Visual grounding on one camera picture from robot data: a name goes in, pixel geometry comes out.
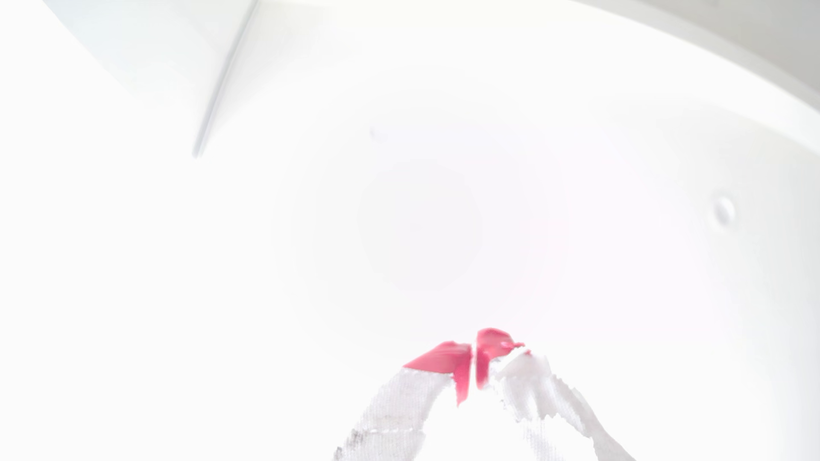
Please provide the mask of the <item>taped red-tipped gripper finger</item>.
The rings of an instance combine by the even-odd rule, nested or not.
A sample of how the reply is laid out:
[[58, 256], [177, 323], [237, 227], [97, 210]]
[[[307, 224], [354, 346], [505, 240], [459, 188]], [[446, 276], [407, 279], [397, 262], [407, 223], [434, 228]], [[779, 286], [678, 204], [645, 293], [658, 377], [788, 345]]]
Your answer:
[[535, 460], [634, 460], [548, 359], [496, 328], [477, 331], [476, 378], [498, 398]]
[[372, 397], [334, 460], [415, 460], [434, 407], [468, 397], [473, 348], [445, 341], [405, 363]]

